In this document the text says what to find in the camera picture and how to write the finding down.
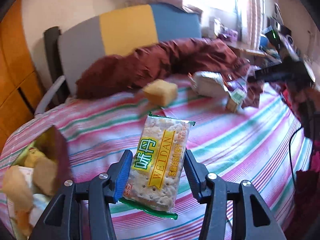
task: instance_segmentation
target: white wall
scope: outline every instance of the white wall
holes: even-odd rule
[[[266,16],[272,16],[275,2],[280,7],[284,25],[292,31],[294,43],[303,54],[320,63],[320,32],[303,4],[300,0],[265,0]]]
[[[46,89],[51,84],[43,32],[59,26],[64,32],[91,17],[123,8],[126,0],[22,0],[23,28],[35,68]]]
[[[220,19],[221,23],[232,30],[236,30],[237,14],[217,8],[205,8],[201,17],[201,32],[203,37],[208,36],[210,18]]]

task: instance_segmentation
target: black cable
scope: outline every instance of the black cable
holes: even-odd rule
[[[290,137],[289,139],[289,158],[290,158],[290,167],[291,167],[291,174],[292,174],[292,181],[293,181],[293,186],[295,191],[297,192],[297,185],[296,185],[296,180],[294,178],[294,172],[293,172],[293,165],[292,165],[292,158],[291,158],[291,141],[294,137],[294,135],[299,132],[303,127],[301,126],[299,129],[297,129]]]
[[[309,121],[311,121],[311,120],[313,120],[313,135],[312,135],[312,138],[311,138],[311,140],[312,140],[312,148],[311,148],[311,154],[310,154],[309,168],[308,168],[308,169],[310,169],[310,167],[311,167],[311,159],[312,159],[312,155],[313,155],[314,144],[315,144],[315,143],[314,143],[314,140],[315,140],[315,135],[316,135],[316,132],[315,132],[315,130],[316,130],[316,128],[315,128],[315,123],[316,123],[316,122],[315,122],[315,119],[314,119],[313,117],[311,117],[311,118],[309,119]],[[293,181],[294,189],[295,189],[296,193],[298,193],[298,194],[304,192],[304,190],[301,191],[301,192],[299,192],[299,191],[297,190],[297,184],[296,184],[296,180],[295,180],[295,178],[294,178],[294,171],[293,171],[292,157],[291,157],[291,141],[292,141],[294,135],[295,135],[298,131],[300,131],[302,128],[303,128],[303,127],[301,126],[299,129],[297,129],[297,130],[291,135],[291,137],[290,137],[290,139],[289,139],[289,158],[290,158],[290,167],[291,167],[292,181]]]

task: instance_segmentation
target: snack package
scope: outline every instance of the snack package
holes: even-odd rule
[[[218,96],[227,97],[229,95],[227,84],[220,73],[198,71],[193,76],[190,73],[188,76],[191,80],[192,90],[201,96],[214,98]]]
[[[122,202],[152,215],[171,217],[168,213],[173,213],[190,125],[194,124],[149,114],[124,190],[129,201]]]

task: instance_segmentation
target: blue cushion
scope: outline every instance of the blue cushion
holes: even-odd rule
[[[166,3],[150,4],[159,41],[201,38],[199,17]]]

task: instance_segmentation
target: yellow label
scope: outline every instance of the yellow label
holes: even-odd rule
[[[132,165],[133,169],[138,171],[149,172],[150,166],[155,162],[159,141],[150,137],[141,137],[135,162]]]
[[[168,132],[167,130],[164,130],[148,186],[156,186],[158,189],[161,189],[164,174],[168,165],[174,134],[175,131]]]

